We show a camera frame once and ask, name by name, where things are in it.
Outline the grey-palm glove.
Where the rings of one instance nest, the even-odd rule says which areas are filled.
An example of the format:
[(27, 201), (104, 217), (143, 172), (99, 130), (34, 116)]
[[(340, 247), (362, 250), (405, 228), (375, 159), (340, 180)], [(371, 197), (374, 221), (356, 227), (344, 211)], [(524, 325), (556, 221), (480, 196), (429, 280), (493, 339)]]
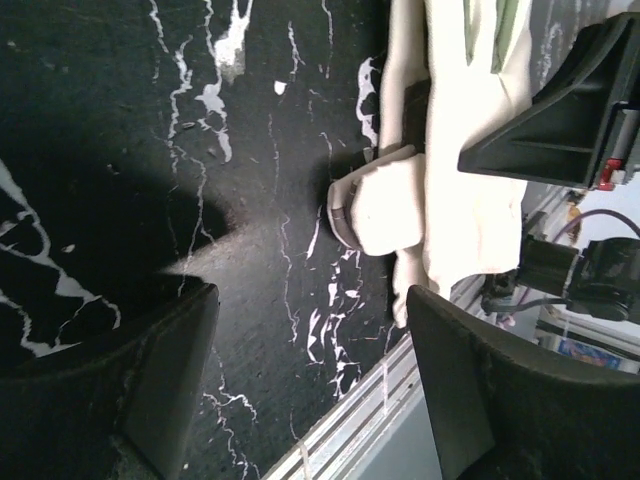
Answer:
[(463, 173), (460, 154), (530, 107), (527, 1), (395, 1), (375, 160), (333, 182), (335, 237), (394, 254), (393, 318), (414, 285), (449, 298), (473, 275), (519, 262), (522, 180)]

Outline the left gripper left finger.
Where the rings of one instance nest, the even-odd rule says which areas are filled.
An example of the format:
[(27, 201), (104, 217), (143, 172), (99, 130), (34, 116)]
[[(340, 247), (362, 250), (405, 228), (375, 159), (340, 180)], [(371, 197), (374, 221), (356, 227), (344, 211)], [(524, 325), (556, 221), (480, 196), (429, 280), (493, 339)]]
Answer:
[(178, 478), (218, 297), (196, 282), (114, 331), (2, 370), (2, 478)]

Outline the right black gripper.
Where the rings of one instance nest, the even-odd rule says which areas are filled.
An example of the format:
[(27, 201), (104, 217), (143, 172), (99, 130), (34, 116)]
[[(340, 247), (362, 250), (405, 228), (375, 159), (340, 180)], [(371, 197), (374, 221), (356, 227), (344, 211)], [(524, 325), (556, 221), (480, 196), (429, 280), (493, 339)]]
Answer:
[(465, 148), (461, 172), (612, 191), (639, 171), (639, 15), (583, 28), (532, 105)]

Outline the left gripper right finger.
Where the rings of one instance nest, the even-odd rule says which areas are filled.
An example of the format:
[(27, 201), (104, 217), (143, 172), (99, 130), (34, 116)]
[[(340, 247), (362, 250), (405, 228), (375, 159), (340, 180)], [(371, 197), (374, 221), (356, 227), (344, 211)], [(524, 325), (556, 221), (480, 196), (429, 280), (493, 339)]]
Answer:
[(443, 478), (638, 478), (638, 376), (543, 349), (420, 286), (407, 311)]

